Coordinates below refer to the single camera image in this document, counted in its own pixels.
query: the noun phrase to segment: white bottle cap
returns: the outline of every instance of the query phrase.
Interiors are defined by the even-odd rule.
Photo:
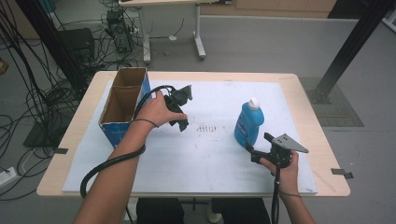
[[[248,102],[248,107],[251,110],[257,110],[260,108],[260,102],[256,99],[256,97],[252,97]]]

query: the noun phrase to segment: cardboard box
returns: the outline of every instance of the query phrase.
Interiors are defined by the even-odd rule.
[[[116,147],[125,135],[137,103],[149,91],[146,68],[121,68],[117,72],[99,118],[99,126],[113,147]]]

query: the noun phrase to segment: person's leg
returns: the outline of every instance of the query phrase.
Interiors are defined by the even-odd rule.
[[[184,224],[184,210],[177,198],[139,198],[137,224]]]
[[[214,198],[212,211],[221,213],[224,224],[270,224],[262,198]]]

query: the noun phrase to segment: hand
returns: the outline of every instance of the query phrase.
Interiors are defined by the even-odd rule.
[[[292,150],[290,165],[280,170],[279,190],[281,192],[299,195],[298,184],[297,184],[298,160],[299,160],[299,154],[296,151]],[[274,175],[276,174],[276,166],[272,164],[270,161],[261,158],[260,163],[263,166],[265,166],[268,170],[270,170],[272,174]],[[280,193],[279,196],[283,200],[286,195],[285,194],[282,195],[282,193]]]
[[[187,115],[183,113],[175,113],[170,111],[165,104],[163,99],[163,93],[161,91],[155,92],[156,97],[149,100],[143,105],[137,119],[148,119],[154,122],[157,126],[161,126],[171,120],[186,119]]]

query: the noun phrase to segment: black tape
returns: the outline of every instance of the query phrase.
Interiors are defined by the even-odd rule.
[[[352,173],[347,173],[344,169],[334,169],[332,168],[333,175],[343,175],[346,179],[352,179],[354,176]]]
[[[58,147],[58,148],[56,148],[56,149],[54,150],[54,152],[55,152],[56,154],[66,154],[66,153],[67,153],[67,150],[69,150],[69,149],[67,149],[67,148],[62,148],[62,147]]]

